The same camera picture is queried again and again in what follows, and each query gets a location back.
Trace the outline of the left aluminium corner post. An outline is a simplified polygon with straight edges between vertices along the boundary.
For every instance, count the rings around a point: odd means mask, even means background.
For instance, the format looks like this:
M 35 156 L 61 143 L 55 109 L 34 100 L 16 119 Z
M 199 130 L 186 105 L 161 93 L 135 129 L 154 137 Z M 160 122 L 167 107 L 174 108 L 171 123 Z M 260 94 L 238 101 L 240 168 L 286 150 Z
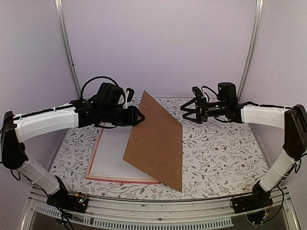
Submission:
M 63 9 L 63 1 L 62 0 L 55 0 L 54 3 L 55 3 L 57 20 L 58 20 L 58 24 L 59 24 L 59 31 L 60 31 L 61 39 L 62 39 L 62 42 L 63 42 L 64 52 L 65 52 L 65 55 L 66 55 L 68 66 L 69 66 L 69 71 L 70 71 L 70 74 L 71 74 L 73 87 L 75 89 L 77 98 L 80 98 L 80 96 L 81 96 L 81 86 L 80 86 L 80 83 L 79 83 L 79 80 L 78 80 L 78 77 L 77 77 L 77 72 L 76 72 L 76 69 L 75 69 L 75 63 L 74 63 L 74 60 L 73 60 L 71 47 L 70 47 L 70 43 L 69 43 L 68 32 L 67 32 L 65 16 L 64 16 L 64 9 Z

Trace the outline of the right aluminium corner post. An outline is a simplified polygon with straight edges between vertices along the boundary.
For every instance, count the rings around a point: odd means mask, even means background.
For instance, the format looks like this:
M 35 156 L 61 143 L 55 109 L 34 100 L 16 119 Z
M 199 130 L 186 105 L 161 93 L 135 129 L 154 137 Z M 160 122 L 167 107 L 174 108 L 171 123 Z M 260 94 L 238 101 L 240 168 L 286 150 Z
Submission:
M 246 61 L 244 64 L 238 92 L 237 92 L 237 97 L 239 101 L 242 100 L 245 86 L 248 81 L 248 75 L 250 72 L 250 68 L 251 68 L 251 64 L 252 64 L 252 60 L 254 56 L 254 51 L 256 48 L 257 39 L 259 35 L 260 25 L 261 25 L 263 4 L 264 4 L 264 0 L 256 0 L 255 13 L 254 13 L 250 43 L 248 47 L 248 53 L 247 53 Z

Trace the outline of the aluminium front rail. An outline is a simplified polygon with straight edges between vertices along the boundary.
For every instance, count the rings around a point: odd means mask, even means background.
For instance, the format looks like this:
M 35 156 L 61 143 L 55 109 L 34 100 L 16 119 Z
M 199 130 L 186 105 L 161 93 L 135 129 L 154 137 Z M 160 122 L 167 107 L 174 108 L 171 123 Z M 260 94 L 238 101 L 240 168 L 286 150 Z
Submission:
M 272 191 L 272 211 L 263 224 L 253 225 L 247 213 L 236 214 L 231 197 L 198 200 L 147 201 L 91 196 L 85 213 L 67 216 L 47 205 L 34 187 L 26 203 L 21 230 L 300 230 L 285 187 Z

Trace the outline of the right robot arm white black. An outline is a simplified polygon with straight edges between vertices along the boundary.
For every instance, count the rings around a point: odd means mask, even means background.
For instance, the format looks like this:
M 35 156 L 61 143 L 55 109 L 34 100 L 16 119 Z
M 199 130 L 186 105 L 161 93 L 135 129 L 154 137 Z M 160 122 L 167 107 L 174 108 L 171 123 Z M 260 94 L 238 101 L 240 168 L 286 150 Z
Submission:
M 307 114 L 301 104 L 280 106 L 252 101 L 239 103 L 236 96 L 218 96 L 216 102 L 208 102 L 203 96 L 195 96 L 180 109 L 184 112 L 184 119 L 198 124 L 206 122 L 209 117 L 217 119 L 224 116 L 227 123 L 261 125 L 280 133 L 280 153 L 275 154 L 276 160 L 252 188 L 252 195 L 248 199 L 252 209 L 258 209 L 266 202 L 271 190 L 289 176 L 307 151 Z

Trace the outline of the brown cardboard backing board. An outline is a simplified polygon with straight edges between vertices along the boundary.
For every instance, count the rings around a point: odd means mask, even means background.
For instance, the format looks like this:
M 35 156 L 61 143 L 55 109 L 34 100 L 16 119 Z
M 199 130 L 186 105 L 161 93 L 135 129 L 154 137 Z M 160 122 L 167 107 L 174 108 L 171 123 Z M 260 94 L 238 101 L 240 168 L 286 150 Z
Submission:
M 180 192 L 182 125 L 148 92 L 143 92 L 139 111 L 145 120 L 132 128 L 123 160 Z

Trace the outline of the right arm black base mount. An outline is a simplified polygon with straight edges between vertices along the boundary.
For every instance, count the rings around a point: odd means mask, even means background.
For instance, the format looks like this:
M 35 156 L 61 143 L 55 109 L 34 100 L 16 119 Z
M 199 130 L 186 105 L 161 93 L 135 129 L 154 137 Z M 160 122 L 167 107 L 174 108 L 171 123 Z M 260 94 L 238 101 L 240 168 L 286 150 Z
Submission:
M 247 214 L 247 220 L 253 225 L 260 225 L 265 222 L 272 211 L 272 197 L 270 192 L 261 192 L 255 190 L 251 195 L 238 195 L 230 200 L 230 207 L 236 214 Z

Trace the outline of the aluminium corner post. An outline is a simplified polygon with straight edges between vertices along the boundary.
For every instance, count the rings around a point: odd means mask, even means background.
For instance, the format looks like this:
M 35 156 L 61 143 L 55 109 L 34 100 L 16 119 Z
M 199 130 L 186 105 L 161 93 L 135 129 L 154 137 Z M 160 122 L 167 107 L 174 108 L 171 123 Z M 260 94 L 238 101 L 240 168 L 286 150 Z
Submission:
M 255 13 L 254 13 L 250 43 L 248 47 L 248 53 L 247 53 L 246 61 L 244 64 L 238 92 L 237 92 L 237 97 L 239 101 L 242 100 L 245 86 L 248 81 L 248 75 L 250 72 L 250 68 L 251 68 L 251 64 L 252 64 L 252 60 L 254 56 L 254 51 L 256 48 L 257 39 L 259 35 L 260 25 L 261 25 L 263 4 L 264 4 L 264 0 L 256 0 Z
M 60 31 L 61 39 L 62 39 L 62 42 L 63 42 L 64 52 L 65 52 L 65 55 L 66 55 L 68 66 L 69 66 L 69 71 L 70 71 L 70 74 L 71 74 L 73 87 L 75 89 L 77 98 L 80 98 L 80 96 L 81 96 L 81 86 L 80 86 L 80 83 L 79 83 L 79 80 L 78 80 L 78 77 L 77 77 L 77 72 L 76 72 L 76 69 L 75 69 L 75 63 L 74 63 L 74 60 L 73 60 L 71 47 L 70 47 L 70 43 L 69 43 L 68 32 L 67 32 L 65 16 L 64 16 L 64 9 L 63 9 L 63 1 L 62 0 L 55 0 L 54 3 L 55 3 L 57 20 L 58 20 L 58 24 L 59 24 L 59 31 Z

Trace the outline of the floral patterned table mat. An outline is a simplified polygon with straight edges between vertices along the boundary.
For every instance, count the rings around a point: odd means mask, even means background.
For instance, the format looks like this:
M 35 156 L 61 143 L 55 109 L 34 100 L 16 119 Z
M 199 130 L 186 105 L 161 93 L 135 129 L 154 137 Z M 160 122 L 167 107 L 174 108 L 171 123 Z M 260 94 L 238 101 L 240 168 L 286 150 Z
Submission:
M 182 191 L 165 184 L 124 184 L 86 179 L 86 170 L 100 129 L 70 129 L 50 172 L 69 191 L 93 196 L 141 200 L 183 200 L 233 196 L 251 191 L 268 171 L 265 157 L 247 124 L 224 124 L 210 118 L 196 124 L 182 118 L 187 98 L 158 102 L 183 126 Z

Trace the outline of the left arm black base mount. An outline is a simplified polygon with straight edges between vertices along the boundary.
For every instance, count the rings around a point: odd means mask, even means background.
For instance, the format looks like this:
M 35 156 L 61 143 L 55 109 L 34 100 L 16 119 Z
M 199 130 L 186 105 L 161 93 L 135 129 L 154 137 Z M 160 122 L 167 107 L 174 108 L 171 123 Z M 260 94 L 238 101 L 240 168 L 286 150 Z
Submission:
M 47 204 L 59 209 L 85 213 L 88 206 L 88 196 L 81 192 L 69 194 L 66 190 L 60 189 L 53 195 L 48 195 Z

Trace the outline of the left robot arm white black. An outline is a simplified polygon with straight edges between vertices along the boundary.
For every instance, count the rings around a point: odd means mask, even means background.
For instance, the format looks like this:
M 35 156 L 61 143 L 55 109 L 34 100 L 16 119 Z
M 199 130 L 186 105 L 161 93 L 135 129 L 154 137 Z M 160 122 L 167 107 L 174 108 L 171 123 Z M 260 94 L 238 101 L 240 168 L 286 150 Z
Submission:
M 26 154 L 24 143 L 34 137 L 58 130 L 94 126 L 110 129 L 136 126 L 145 116 L 135 106 L 98 106 L 89 102 L 72 101 L 29 114 L 5 113 L 0 130 L 1 162 L 40 186 L 61 208 L 71 204 L 71 197 L 59 179 Z

